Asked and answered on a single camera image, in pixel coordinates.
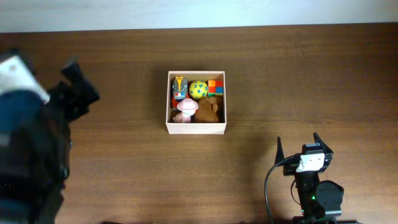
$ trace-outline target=white box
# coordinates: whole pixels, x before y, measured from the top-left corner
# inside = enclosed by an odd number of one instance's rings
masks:
[[[172,112],[170,98],[170,83],[176,76],[183,76],[187,81],[195,80],[222,80],[224,85],[223,92],[223,113],[224,123],[171,123],[170,116]],[[167,79],[167,104],[166,104],[166,127],[169,134],[224,134],[226,127],[226,88],[225,88],[225,72],[205,72],[205,71],[171,71]]]

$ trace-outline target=box of toys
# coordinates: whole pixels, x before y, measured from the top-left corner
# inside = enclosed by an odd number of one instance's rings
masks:
[[[225,72],[169,72],[169,134],[224,134],[225,99]]]

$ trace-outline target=wooden table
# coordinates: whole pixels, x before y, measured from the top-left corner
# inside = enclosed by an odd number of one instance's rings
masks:
[[[46,87],[79,57],[101,100],[72,124],[72,174],[57,223],[266,222],[264,177],[285,155],[334,150],[320,175],[345,188],[341,219],[398,218],[398,24],[1,34]],[[169,136],[169,70],[224,70],[223,136]],[[300,207],[293,177],[269,182],[275,218]]]

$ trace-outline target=white wall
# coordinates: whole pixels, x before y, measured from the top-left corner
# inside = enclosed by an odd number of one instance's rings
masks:
[[[397,21],[398,0],[0,0],[0,32]]]

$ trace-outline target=ball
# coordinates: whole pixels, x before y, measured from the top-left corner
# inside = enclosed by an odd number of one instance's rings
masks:
[[[203,81],[194,81],[189,86],[189,94],[196,100],[204,98],[207,95],[208,90],[209,88],[207,87],[207,84]]]

